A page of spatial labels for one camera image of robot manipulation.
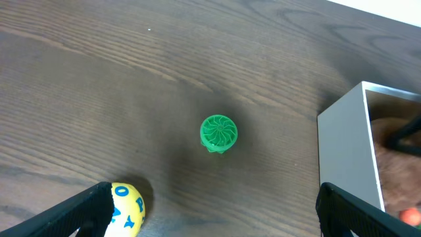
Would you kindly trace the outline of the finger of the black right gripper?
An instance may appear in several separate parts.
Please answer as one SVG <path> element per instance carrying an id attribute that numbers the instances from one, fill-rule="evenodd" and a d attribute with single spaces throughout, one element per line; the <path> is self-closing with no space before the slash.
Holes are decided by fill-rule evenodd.
<path id="1" fill-rule="evenodd" d="M 389 149 L 420 156 L 420 115 L 394 131 L 385 144 Z"/>

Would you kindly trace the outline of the brown plush toy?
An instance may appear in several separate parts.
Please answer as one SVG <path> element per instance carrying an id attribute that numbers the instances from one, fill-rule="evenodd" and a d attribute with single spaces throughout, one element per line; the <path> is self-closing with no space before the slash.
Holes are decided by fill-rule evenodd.
<path id="1" fill-rule="evenodd" d="M 420 157 L 386 147 L 392 133 L 403 127 L 402 118 L 371 122 L 372 139 L 384 207 L 387 213 L 411 226 L 420 225 Z"/>

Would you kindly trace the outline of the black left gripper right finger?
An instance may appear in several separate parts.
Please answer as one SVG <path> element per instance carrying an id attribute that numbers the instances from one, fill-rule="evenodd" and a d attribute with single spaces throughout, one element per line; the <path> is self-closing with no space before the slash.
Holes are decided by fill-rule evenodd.
<path id="1" fill-rule="evenodd" d="M 330 182 L 319 189 L 316 212 L 323 237 L 420 237 L 416 228 Z"/>

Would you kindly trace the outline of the yellow ball blue letters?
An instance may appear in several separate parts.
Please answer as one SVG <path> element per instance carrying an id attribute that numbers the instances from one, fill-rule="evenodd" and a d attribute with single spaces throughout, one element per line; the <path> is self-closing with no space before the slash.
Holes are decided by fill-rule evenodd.
<path id="1" fill-rule="evenodd" d="M 131 184 L 113 182 L 114 213 L 105 237 L 136 237 L 145 221 L 145 202 Z"/>

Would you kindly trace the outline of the white cardboard box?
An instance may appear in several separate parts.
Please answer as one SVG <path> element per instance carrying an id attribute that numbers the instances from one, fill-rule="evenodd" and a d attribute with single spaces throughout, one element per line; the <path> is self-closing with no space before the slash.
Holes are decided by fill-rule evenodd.
<path id="1" fill-rule="evenodd" d="M 320 181 L 384 210 L 372 120 L 420 114 L 420 95 L 362 81 L 317 117 Z"/>

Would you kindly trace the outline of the green ribbed plastic cap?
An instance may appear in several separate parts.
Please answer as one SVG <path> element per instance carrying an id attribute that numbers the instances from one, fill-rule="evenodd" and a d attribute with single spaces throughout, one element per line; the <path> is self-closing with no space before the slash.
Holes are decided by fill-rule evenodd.
<path id="1" fill-rule="evenodd" d="M 201 144 L 210 153 L 224 153 L 236 143 L 237 137 L 237 126 L 224 115 L 211 115 L 200 127 Z"/>

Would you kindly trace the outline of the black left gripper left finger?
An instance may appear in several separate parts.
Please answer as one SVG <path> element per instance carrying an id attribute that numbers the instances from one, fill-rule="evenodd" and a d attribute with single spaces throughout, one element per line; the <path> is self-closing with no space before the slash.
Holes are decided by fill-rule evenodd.
<path id="1" fill-rule="evenodd" d="M 110 182 L 100 182 L 1 232 L 1 237 L 103 237 L 114 213 Z"/>

